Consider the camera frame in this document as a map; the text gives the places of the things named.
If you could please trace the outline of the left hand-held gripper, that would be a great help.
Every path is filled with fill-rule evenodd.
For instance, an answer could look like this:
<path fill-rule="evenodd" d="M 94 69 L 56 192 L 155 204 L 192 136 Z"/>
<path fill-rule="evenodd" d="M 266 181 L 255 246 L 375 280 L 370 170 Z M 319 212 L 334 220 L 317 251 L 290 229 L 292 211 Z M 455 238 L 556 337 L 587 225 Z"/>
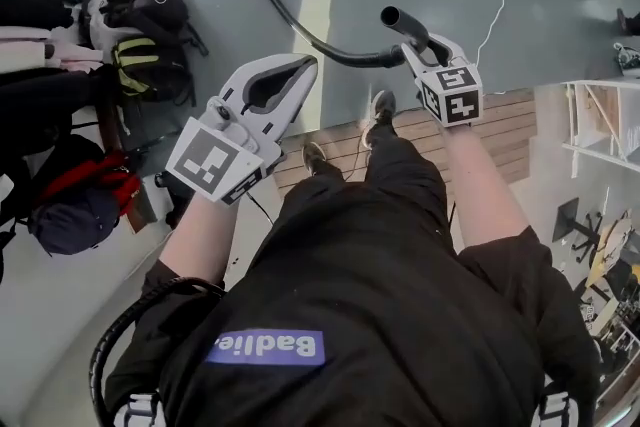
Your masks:
<path fill-rule="evenodd" d="M 275 54 L 238 68 L 205 112 L 187 120 L 166 170 L 212 202 L 233 205 L 268 176 L 283 134 L 318 73 L 308 54 Z"/>

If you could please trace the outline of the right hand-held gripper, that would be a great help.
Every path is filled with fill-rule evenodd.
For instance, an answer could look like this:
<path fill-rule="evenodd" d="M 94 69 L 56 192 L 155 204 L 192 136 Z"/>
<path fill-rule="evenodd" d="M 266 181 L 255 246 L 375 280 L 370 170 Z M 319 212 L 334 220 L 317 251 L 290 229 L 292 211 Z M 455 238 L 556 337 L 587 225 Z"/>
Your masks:
<path fill-rule="evenodd" d="M 431 33 L 427 48 L 433 58 L 425 61 L 410 44 L 401 44 L 424 108 L 443 128 L 481 120 L 484 94 L 477 67 L 460 45 L 442 35 Z"/>

